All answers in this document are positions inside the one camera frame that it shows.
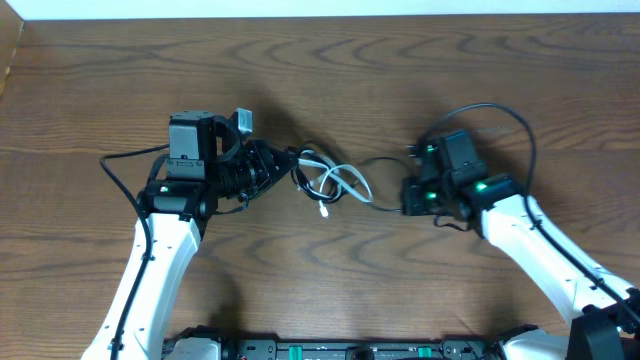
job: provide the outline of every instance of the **wooden tabletop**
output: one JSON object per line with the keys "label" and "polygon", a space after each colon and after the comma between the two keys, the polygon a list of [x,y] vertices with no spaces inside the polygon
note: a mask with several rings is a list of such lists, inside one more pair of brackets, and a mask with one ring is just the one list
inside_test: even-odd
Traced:
{"label": "wooden tabletop", "polygon": [[[438,115],[522,113],[533,194],[596,260],[640,283],[640,16],[434,16],[30,22],[0,103],[0,358],[79,357],[128,259],[135,213],[98,165],[167,142],[169,114],[253,110],[256,137],[320,139],[359,162],[404,156]],[[492,110],[474,129],[493,171],[529,145]],[[137,192],[152,157],[113,162]],[[381,204],[405,176],[367,169]],[[507,256],[430,217],[318,206],[284,178],[209,222],[169,335],[198,324],[283,338],[429,338],[567,327]]]}

